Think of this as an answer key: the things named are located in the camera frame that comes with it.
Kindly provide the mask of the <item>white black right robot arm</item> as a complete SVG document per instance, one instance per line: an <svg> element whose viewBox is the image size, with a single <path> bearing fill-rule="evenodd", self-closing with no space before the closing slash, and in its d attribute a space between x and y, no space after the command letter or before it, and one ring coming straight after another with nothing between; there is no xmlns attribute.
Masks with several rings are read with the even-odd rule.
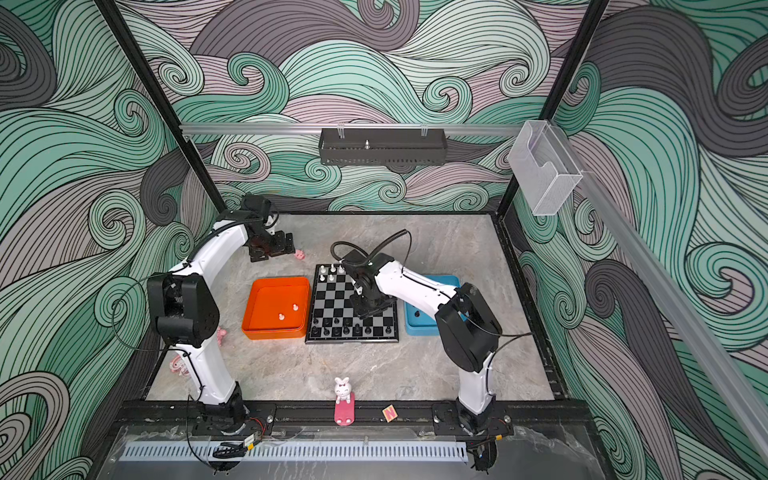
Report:
<svg viewBox="0 0 768 480"><path fill-rule="evenodd" d="M490 367L503 329L478 288L431 280L406 268L384 252L395 240L411 233L401 229L370 251L348 242L330 247L334 260L351 276L354 312L367 317L398 300L435 320L443 350L459 369L458 417L464 428L485 427L495 395L490 392Z"/></svg>

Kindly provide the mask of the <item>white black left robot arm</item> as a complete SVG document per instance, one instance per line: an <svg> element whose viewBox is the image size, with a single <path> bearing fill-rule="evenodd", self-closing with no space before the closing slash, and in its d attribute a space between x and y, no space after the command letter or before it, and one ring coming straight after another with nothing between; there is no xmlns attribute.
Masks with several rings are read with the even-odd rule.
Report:
<svg viewBox="0 0 768 480"><path fill-rule="evenodd" d="M210 287L242 247L252 262L293 254L293 235L275 228L278 219L269 199L246 194L239 208L217 217L175 270L147 280L152 327L181 357L195 388L192 400L205 414L227 419L232 429L246 421L248 410L220 351L220 310Z"/></svg>

